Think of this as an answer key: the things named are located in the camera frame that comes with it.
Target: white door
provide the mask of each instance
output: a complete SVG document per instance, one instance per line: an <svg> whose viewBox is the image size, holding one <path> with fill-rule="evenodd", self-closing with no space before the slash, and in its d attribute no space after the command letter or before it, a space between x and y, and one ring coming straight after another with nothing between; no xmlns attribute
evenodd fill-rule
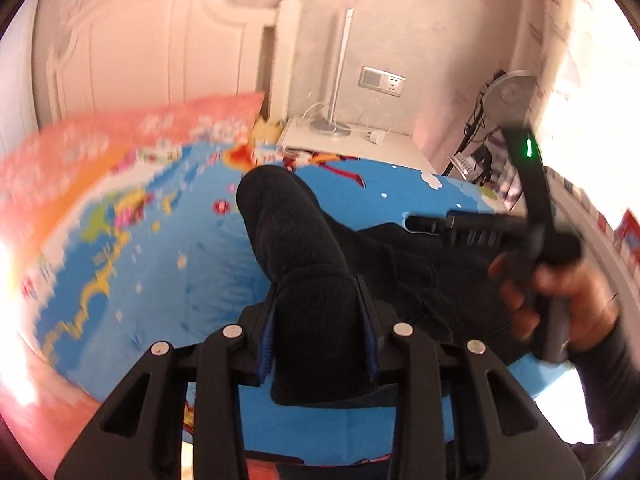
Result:
<svg viewBox="0 0 640 480"><path fill-rule="evenodd" d="M38 0L26 0L0 40L0 158L38 131L31 43Z"/></svg>

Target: black sleeve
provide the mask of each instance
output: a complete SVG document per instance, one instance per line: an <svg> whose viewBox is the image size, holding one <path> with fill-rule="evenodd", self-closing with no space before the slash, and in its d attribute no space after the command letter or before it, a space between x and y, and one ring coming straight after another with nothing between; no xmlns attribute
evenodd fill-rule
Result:
<svg viewBox="0 0 640 480"><path fill-rule="evenodd" d="M595 348L572 353L582 381L596 442L609 440L633 421L640 408L640 371L635 366L622 323Z"/></svg>

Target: metal rivet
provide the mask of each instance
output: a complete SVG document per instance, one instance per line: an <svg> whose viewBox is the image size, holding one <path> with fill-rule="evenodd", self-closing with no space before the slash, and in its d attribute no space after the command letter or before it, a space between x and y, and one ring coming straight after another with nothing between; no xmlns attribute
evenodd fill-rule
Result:
<svg viewBox="0 0 640 480"><path fill-rule="evenodd" d="M402 337L408 337L414 333L414 327L408 323L396 323L394 325L394 333Z"/></svg>
<svg viewBox="0 0 640 480"><path fill-rule="evenodd" d="M167 341L158 341L151 347L153 355L164 355L169 351L169 343Z"/></svg>
<svg viewBox="0 0 640 480"><path fill-rule="evenodd" d="M222 335L229 339L234 339L242 335L242 327L240 325L227 325L222 329Z"/></svg>
<svg viewBox="0 0 640 480"><path fill-rule="evenodd" d="M482 341L478 341L478 339L472 339L466 342L466 349L472 354L480 355L486 352L486 345Z"/></svg>

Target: lamp base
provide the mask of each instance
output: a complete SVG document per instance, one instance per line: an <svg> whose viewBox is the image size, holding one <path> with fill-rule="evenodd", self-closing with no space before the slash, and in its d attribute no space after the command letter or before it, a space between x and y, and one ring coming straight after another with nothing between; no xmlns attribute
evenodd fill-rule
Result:
<svg viewBox="0 0 640 480"><path fill-rule="evenodd" d="M347 137L351 135L351 127L345 123L330 123L324 117L311 123L311 128L316 132L329 137Z"/></svg>

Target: black metal frame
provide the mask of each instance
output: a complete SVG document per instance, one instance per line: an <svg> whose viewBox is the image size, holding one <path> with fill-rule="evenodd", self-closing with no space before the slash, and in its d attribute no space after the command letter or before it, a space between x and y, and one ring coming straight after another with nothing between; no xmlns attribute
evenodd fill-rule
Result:
<svg viewBox="0 0 640 480"><path fill-rule="evenodd" d="M447 473L486 480L584 478L571 449L490 349L438 344L420 329L398 324L391 306L373 301L363 280L356 277L355 283L370 377L380 385L399 385L390 480L423 479L426 472L434 480L445 480ZM238 327L232 326L232 336L225 328L199 345L166 346L160 355L152 347L81 433L56 480L179 478L182 409L190 381L197 381L194 479L248 480L238 386L264 380L270 351L263 343L269 339L272 312L268 299L243 311L238 336L233 336ZM456 433L455 466L449 472L443 381ZM520 414L515 424L501 413L514 404Z"/></svg>

